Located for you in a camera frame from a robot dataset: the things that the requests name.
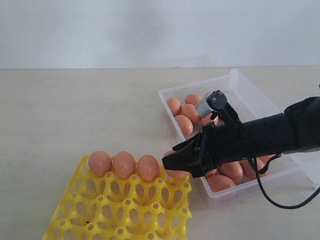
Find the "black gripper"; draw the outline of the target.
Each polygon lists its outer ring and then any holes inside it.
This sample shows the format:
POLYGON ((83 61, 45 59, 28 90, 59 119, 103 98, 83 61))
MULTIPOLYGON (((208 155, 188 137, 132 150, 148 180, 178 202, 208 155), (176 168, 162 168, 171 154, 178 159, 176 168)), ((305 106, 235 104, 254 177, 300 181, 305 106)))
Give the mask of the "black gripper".
POLYGON ((193 178, 204 177, 218 166, 245 157, 239 131, 224 124, 206 125, 196 135, 177 144, 162 158, 166 170, 191 172, 193 178))

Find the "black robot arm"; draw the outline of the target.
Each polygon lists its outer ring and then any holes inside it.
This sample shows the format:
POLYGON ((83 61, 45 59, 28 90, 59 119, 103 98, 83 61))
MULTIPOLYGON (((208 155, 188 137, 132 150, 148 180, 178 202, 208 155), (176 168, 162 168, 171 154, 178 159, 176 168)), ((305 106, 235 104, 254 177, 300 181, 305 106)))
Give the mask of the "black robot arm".
POLYGON ((192 138, 174 146, 174 153, 162 158, 165 169, 189 172, 198 178, 241 159, 320 149, 318 96, 308 97, 276 115, 247 122, 240 121, 225 96, 213 96, 199 105, 219 114, 224 123, 209 123, 192 138))

